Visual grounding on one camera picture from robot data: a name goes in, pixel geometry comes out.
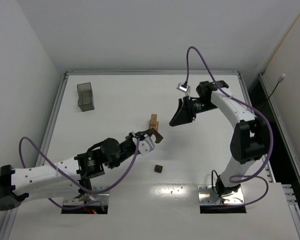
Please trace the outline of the dark wood arch block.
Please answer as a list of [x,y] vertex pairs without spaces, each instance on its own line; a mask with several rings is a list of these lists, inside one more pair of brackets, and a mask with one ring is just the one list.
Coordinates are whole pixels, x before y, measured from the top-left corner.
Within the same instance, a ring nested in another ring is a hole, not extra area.
[[148,135],[150,137],[152,137],[152,136],[155,137],[156,144],[159,144],[164,139],[164,137],[155,128],[150,128],[148,130]]

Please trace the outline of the small dark wood cube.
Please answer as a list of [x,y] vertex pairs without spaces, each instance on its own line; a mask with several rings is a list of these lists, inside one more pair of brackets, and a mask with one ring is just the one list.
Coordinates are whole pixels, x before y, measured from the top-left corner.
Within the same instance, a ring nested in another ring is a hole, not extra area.
[[162,173],[162,171],[163,171],[163,166],[162,166],[162,165],[156,164],[156,165],[154,166],[154,171],[155,171],[156,173]]

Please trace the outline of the grey translucent plastic bin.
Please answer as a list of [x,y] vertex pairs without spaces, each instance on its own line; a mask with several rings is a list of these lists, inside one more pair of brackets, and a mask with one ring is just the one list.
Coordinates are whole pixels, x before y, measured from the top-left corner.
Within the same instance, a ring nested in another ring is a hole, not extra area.
[[78,101],[77,105],[82,112],[95,109],[92,85],[90,82],[77,85]]

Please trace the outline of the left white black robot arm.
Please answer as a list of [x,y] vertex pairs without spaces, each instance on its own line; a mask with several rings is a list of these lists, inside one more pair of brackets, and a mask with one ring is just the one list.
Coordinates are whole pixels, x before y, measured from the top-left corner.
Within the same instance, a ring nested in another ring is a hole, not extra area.
[[[61,197],[76,198],[85,206],[102,205],[95,195],[116,187],[130,172],[137,156],[152,152],[162,140],[163,136],[151,128],[130,132],[122,143],[109,137],[84,153],[56,163],[39,151],[46,165],[29,168],[4,165],[0,168],[0,212],[16,209],[33,200]],[[128,168],[117,181],[105,188],[92,187],[91,179],[104,175],[104,168],[117,168],[129,158],[132,160]]]

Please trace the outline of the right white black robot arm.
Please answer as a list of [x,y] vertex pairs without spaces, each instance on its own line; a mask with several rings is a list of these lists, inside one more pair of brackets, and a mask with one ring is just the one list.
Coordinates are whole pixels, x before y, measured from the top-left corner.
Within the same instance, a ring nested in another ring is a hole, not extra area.
[[171,127],[193,122],[197,114],[219,109],[233,127],[230,142],[231,159],[217,177],[215,192],[230,194],[240,187],[240,180],[248,169],[270,147],[268,128],[264,120],[249,112],[232,98],[225,81],[202,81],[196,87],[197,97],[185,96],[178,100],[177,110],[169,122]]

